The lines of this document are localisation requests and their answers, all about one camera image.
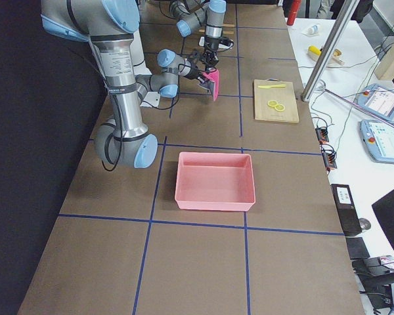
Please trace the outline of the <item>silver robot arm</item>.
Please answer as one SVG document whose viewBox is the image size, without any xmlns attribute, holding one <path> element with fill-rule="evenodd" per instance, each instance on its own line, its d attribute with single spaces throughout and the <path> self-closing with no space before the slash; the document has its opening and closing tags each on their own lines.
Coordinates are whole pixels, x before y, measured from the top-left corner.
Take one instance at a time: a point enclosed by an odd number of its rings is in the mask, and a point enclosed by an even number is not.
<svg viewBox="0 0 394 315">
<path fill-rule="evenodd" d="M 232 44 L 223 34 L 226 10 L 226 1 L 170 1 L 169 13 L 176 19 L 177 29 L 182 37 L 188 37 L 204 28 L 204 50 L 198 58 L 205 66 L 205 71 L 211 71 L 217 65 L 221 45 L 225 49 Z"/>
<path fill-rule="evenodd" d="M 179 77 L 209 85 L 206 72 L 164 49 L 158 54 L 158 75 L 137 75 L 131 45 L 139 30 L 135 1 L 42 1 L 44 29 L 51 35 L 87 42 L 95 57 L 113 107 L 113 116 L 99 128 L 95 151 L 103 163 L 136 169 L 149 167 L 158 140 L 142 121 L 141 104 L 148 92 L 165 98 L 177 95 Z"/>
</svg>

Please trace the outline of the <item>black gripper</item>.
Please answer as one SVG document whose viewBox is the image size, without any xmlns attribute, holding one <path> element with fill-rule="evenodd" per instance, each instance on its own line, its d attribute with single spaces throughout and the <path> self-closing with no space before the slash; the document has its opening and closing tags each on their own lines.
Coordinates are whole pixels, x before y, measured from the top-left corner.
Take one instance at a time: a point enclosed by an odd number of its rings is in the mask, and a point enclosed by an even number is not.
<svg viewBox="0 0 394 315">
<path fill-rule="evenodd" d="M 212 37 L 205 37 L 206 40 L 208 39 L 217 39 Z M 217 57 L 217 51 L 211 51 L 204 48 L 203 53 L 200 55 L 200 61 L 203 63 L 204 66 L 209 66 L 211 70 L 214 72 L 217 70 L 217 63 L 219 61 Z"/>
<path fill-rule="evenodd" d="M 206 73 L 209 73 L 210 70 L 211 68 L 209 66 L 205 67 Z M 201 86 L 208 82 L 208 79 L 201 73 L 201 71 L 197 67 L 189 67 L 186 78 L 189 80 L 197 80 L 199 82 L 199 85 Z"/>
</svg>

